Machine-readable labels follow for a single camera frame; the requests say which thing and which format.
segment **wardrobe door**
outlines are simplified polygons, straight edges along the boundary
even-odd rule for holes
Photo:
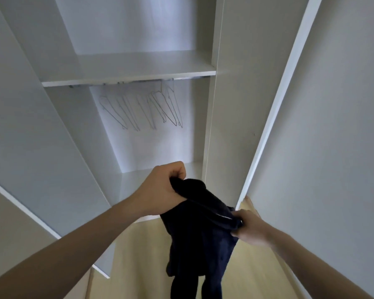
[[[1,12],[0,191],[56,237],[110,207]]]
[[[308,0],[217,2],[203,180],[236,206]]]

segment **dark navy garment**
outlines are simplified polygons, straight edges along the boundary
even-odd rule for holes
[[[203,299],[221,299],[221,280],[238,238],[230,231],[242,222],[234,217],[220,199],[206,189],[202,181],[171,177],[173,189],[187,198],[161,215],[172,237],[168,276],[174,276],[171,299],[195,298],[198,276],[205,276]]]

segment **left hand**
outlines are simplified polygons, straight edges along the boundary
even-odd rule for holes
[[[130,196],[141,211],[141,216],[160,215],[185,200],[170,184],[171,176],[184,179],[186,169],[182,161],[156,166],[141,186]]]

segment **forearm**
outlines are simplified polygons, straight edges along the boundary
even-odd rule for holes
[[[143,214],[126,199],[0,277],[0,298],[63,298],[116,237]]]
[[[282,231],[273,228],[269,233],[269,242],[313,299],[371,298],[360,287]]]

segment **hand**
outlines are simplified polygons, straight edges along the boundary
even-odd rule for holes
[[[242,220],[243,226],[231,234],[252,245],[270,246],[272,233],[276,230],[252,211],[234,211],[233,215]]]
[[[180,179],[186,177],[186,169],[182,161],[156,166],[130,196],[140,209],[141,216],[163,214],[185,201],[185,198],[173,190],[169,181],[171,176]]]

